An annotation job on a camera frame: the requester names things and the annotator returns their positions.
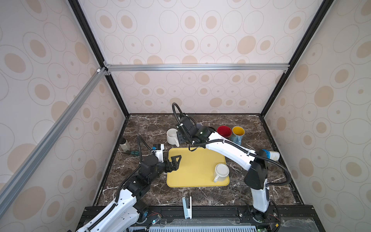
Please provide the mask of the white ribbed mug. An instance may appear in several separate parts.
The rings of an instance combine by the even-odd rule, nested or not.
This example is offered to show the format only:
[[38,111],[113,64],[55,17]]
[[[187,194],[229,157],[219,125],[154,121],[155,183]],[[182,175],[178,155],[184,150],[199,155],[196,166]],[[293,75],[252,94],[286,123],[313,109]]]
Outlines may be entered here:
[[177,129],[169,129],[166,133],[167,135],[167,142],[170,145],[176,146],[177,148],[180,147],[180,143],[177,136]]

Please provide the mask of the white cream mug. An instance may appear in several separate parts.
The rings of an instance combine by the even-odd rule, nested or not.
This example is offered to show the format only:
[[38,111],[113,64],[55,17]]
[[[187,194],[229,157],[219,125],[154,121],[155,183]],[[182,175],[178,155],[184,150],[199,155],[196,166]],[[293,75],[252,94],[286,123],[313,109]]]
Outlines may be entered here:
[[225,181],[229,177],[230,170],[226,164],[219,163],[214,169],[214,182]]

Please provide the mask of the blue butterfly mug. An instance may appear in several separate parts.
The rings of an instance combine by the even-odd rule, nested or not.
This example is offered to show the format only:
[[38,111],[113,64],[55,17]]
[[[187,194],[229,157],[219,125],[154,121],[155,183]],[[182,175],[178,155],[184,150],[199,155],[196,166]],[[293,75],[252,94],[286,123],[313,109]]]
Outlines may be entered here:
[[232,128],[231,141],[241,146],[244,135],[245,135],[245,130],[242,127],[235,126]]

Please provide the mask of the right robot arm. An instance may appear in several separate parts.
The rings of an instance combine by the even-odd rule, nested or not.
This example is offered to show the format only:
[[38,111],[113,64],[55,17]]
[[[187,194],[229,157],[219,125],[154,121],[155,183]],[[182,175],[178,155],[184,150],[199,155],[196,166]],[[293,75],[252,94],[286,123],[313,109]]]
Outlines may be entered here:
[[[289,170],[278,162],[280,153],[261,149],[247,149],[220,135],[214,128],[197,126],[196,121],[183,113],[177,103],[172,103],[172,110],[177,121],[176,128],[181,138],[188,144],[190,151],[205,148],[217,152],[240,165],[247,171],[244,183],[251,189],[253,197],[252,217],[263,222],[268,216],[270,206],[269,187],[284,186],[292,181]],[[281,168],[286,176],[284,182],[269,182],[268,163]]]

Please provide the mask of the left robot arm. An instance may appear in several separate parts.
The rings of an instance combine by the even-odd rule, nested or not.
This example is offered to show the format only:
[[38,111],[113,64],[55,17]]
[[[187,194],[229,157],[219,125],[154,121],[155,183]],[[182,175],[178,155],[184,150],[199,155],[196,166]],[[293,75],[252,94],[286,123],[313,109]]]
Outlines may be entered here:
[[96,217],[78,229],[79,232],[125,232],[137,221],[146,220],[146,204],[139,201],[150,190],[152,182],[163,173],[179,169],[181,155],[163,158],[163,144],[150,147],[137,135],[140,163],[119,186],[114,200]]

